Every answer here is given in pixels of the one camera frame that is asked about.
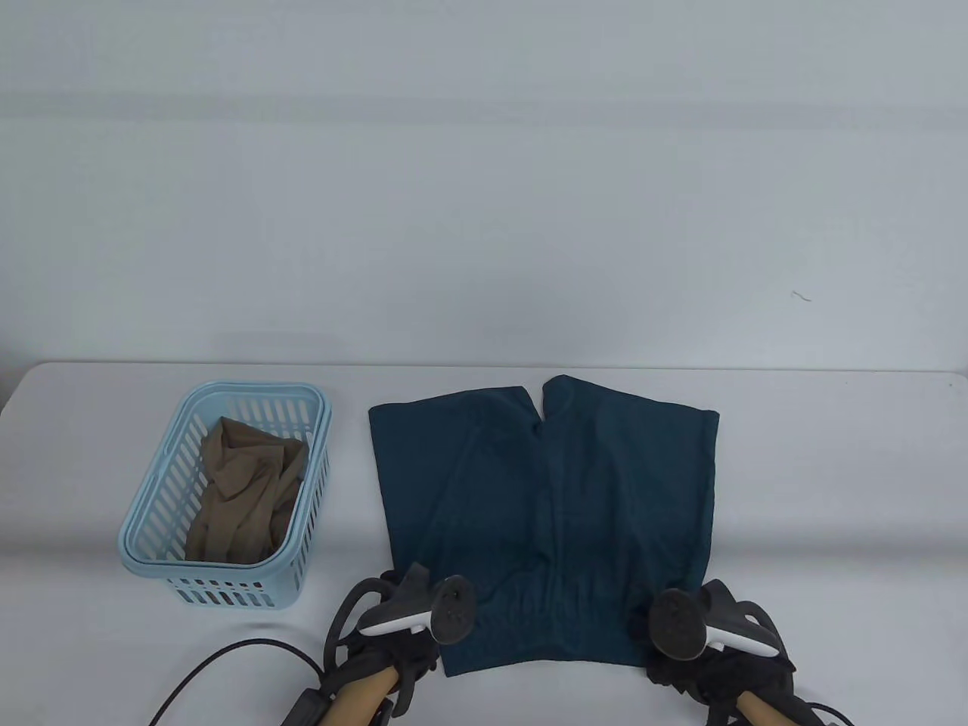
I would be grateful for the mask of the person's left hand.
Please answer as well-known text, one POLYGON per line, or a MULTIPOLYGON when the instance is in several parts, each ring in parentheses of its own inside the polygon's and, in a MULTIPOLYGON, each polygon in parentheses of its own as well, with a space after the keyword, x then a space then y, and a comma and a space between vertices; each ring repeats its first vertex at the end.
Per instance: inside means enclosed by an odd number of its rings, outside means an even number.
POLYGON ((335 615, 324 642, 324 677, 319 691, 331 704, 338 702, 343 688, 360 684, 366 678, 392 669, 396 675, 391 687, 378 699, 370 725, 386 725, 404 715, 414 698, 414 687, 422 677, 436 670, 439 644, 429 626, 395 626, 388 634, 363 634, 363 621, 343 635, 343 626, 361 598, 380 595, 380 605, 391 607, 422 606, 428 610, 433 600, 431 575, 427 568, 415 564, 404 575, 384 572, 353 585, 335 615))

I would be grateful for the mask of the person's right hand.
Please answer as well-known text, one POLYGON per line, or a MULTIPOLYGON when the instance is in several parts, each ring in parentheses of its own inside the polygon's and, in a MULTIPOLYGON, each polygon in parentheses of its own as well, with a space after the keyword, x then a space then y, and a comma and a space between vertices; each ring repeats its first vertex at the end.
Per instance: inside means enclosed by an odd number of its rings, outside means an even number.
POLYGON ((735 649, 706 649, 695 660, 677 661, 660 653, 649 636, 647 611, 636 609, 629 623, 634 643, 644 648, 644 671, 651 682, 696 697, 705 705, 735 704, 741 692, 794 691, 796 667, 784 643, 779 656, 763 658, 735 649))

